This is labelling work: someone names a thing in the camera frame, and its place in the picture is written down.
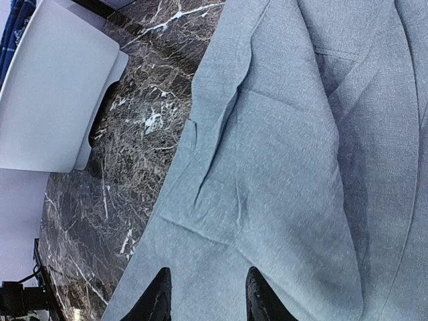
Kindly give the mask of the blue plaid shirt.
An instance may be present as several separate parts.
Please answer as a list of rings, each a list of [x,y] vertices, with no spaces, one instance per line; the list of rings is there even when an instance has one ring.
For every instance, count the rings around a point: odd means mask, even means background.
[[[1,86],[3,86],[15,50],[36,6],[36,0],[11,1],[11,11],[1,38]]]

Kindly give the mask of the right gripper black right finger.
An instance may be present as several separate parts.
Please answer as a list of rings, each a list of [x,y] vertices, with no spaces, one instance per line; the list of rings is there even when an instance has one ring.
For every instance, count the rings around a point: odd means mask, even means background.
[[[256,267],[250,267],[245,282],[248,321],[296,321]]]

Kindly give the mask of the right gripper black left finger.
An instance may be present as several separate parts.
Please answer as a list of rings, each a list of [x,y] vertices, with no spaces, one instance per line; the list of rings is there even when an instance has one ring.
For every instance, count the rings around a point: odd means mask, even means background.
[[[171,271],[159,270],[132,308],[132,320],[171,320]]]

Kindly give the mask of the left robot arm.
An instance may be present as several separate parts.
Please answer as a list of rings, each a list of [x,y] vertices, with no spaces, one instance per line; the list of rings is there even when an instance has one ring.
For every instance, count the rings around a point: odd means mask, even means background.
[[[27,316],[31,311],[52,310],[55,304],[45,287],[25,287],[19,282],[2,282],[1,315]]]

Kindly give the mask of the grey long sleeve shirt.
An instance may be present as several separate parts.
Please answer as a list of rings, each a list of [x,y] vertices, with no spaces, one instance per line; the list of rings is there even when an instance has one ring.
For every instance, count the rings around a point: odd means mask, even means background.
[[[157,272],[173,320],[245,320],[256,267],[299,320],[427,319],[427,2],[227,1],[104,314]]]

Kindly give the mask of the white plastic bin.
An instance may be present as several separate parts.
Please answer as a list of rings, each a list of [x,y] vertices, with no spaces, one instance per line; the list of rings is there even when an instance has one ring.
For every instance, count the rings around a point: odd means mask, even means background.
[[[84,169],[98,109],[127,63],[113,39],[55,1],[41,2],[1,88],[1,167]]]

